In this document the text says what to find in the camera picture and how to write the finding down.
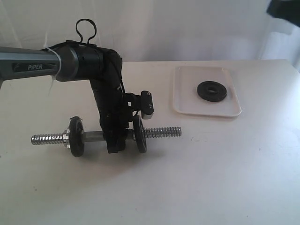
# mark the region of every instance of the white wall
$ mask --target white wall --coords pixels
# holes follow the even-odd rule
[[[47,29],[48,45],[79,40],[75,23],[90,18],[94,43],[127,61],[257,59],[268,55],[269,1],[0,0],[0,45],[42,48]]]

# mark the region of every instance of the table surface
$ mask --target table surface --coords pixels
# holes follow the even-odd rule
[[[236,118],[197,117],[172,107],[177,66],[231,71]],[[182,137],[134,142],[119,154],[88,143],[32,146],[78,115],[99,130],[88,81],[6,81],[0,91],[0,224],[282,225],[300,220],[300,75],[285,60],[126,62],[127,92],[149,90],[146,127],[181,126]]]

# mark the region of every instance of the black weight plate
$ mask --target black weight plate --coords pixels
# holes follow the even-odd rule
[[[139,149],[140,153],[145,153],[147,151],[147,143],[146,138],[143,135],[143,122],[139,115],[133,118],[133,130],[135,133],[135,141],[137,144],[137,148]]]
[[[220,102],[227,96],[227,89],[215,81],[204,81],[197,87],[198,95],[206,101]]]
[[[71,118],[70,125],[70,150],[74,157],[80,157],[84,152],[84,143],[81,140],[81,134],[83,131],[83,123],[78,116]]]

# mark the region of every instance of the white plastic tray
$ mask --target white plastic tray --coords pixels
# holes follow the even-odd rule
[[[197,93],[204,81],[216,81],[227,89],[227,97],[221,102],[209,102]],[[173,107],[183,114],[235,117],[241,113],[238,97],[230,72],[221,67],[182,66],[175,69]]]

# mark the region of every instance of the white curtain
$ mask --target white curtain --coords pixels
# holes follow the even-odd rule
[[[266,14],[270,0],[0,0],[0,46],[40,49],[79,40],[124,61],[287,59],[300,66],[300,29]],[[85,37],[93,34],[86,22]]]

